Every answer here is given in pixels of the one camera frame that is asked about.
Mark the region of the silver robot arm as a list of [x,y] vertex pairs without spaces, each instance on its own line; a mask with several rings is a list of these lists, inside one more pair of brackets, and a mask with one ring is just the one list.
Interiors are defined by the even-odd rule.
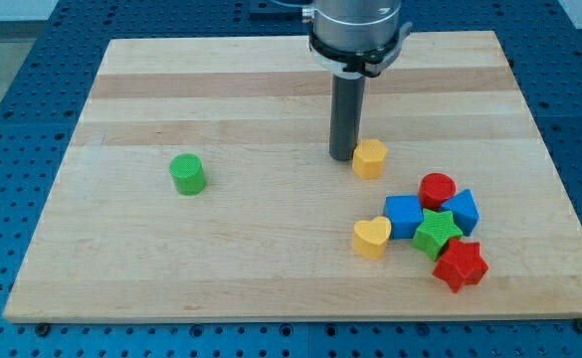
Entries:
[[401,0],[315,0],[309,49],[344,80],[376,78],[399,57],[413,24],[400,21]]

